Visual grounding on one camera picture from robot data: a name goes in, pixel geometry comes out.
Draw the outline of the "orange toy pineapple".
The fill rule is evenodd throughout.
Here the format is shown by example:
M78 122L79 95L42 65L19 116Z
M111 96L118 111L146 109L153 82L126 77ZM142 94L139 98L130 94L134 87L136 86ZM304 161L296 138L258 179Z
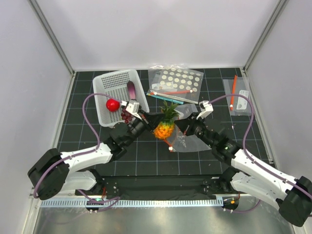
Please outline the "orange toy pineapple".
M171 103L168 105L167 101L163 102L161 106L161 112L164 114L163 120L154 130L154 136L158 139L165 140L169 138L175 130L174 121L179 117L179 113L176 111L176 107L179 104Z

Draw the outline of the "orange zipper clear bag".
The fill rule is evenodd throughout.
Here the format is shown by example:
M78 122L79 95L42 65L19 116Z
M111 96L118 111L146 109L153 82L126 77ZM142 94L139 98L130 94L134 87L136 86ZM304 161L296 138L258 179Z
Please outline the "orange zipper clear bag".
M191 113L197 112L197 108L194 104L179 105L175 108L175 110L179 114L176 120L185 119ZM165 142L168 144L169 150L172 152L189 153L206 151L211 149L195 135L185 136L176 126L171 136L166 138Z

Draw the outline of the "red grape bunch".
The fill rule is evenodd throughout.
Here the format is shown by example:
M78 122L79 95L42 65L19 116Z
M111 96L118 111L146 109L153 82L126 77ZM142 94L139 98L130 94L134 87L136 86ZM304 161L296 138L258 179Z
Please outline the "red grape bunch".
M129 112L127 112L127 111L122 111L121 112L121 119L126 123L126 124L128 124L128 123L130 123L131 121L133 121L134 120L134 116L132 115L132 114L130 114Z

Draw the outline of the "red yellow apple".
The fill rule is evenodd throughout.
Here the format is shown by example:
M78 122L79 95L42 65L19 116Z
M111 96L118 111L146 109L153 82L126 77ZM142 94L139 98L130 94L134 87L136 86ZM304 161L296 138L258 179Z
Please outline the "red yellow apple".
M110 98L106 101L106 108L109 112L116 112L120 108L120 102Z

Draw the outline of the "white perforated plastic basket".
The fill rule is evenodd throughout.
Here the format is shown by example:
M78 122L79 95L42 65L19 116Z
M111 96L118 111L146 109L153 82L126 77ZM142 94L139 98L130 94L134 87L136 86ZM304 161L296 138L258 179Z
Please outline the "white perforated plastic basket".
M107 94L113 98L122 101L129 101L130 96L127 89L127 83L132 81L135 86L136 100L140 103L145 112L149 112L149 106L146 96L139 79L138 72L134 69L119 70L99 75L93 79L93 90L99 124L102 127L113 127L116 123L121 122L121 109L111 112L106 108L106 101L109 99L99 94Z

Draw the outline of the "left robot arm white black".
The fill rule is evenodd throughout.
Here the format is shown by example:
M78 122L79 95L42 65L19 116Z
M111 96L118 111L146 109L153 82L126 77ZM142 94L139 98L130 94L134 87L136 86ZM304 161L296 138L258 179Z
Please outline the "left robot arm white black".
M133 123L115 124L95 147L72 152L49 149L27 173L34 186L34 198L47 200L66 190L100 194L103 190L102 181L95 173L84 174L82 170L118 160L142 133L153 131L163 119L163 113L140 111Z

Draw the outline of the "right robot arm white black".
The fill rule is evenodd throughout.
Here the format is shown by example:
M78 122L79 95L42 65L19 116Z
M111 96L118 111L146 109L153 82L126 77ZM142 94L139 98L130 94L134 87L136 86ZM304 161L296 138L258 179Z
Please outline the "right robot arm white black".
M175 125L184 135L198 137L211 148L216 159L229 166L219 178L223 192L250 194L277 209L297 227L302 227L312 214L312 182L308 178L295 178L253 156L230 139L217 120L205 121L192 113L176 120Z

